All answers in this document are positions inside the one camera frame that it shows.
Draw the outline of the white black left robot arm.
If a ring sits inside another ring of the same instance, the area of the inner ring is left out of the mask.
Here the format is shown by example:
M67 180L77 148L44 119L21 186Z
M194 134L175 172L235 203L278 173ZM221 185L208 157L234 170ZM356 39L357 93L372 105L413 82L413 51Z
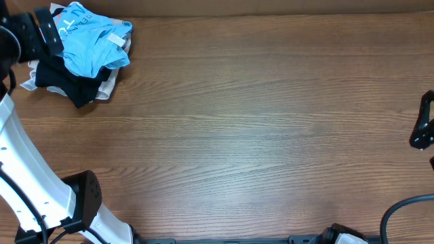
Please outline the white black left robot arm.
M12 66L50 58L64 49L48 8L10 15L1 3L1 196L16 214L16 243L49 243L57 228L93 243L141 243L140 235L102 202L94 172L59 178L23 129L11 98Z

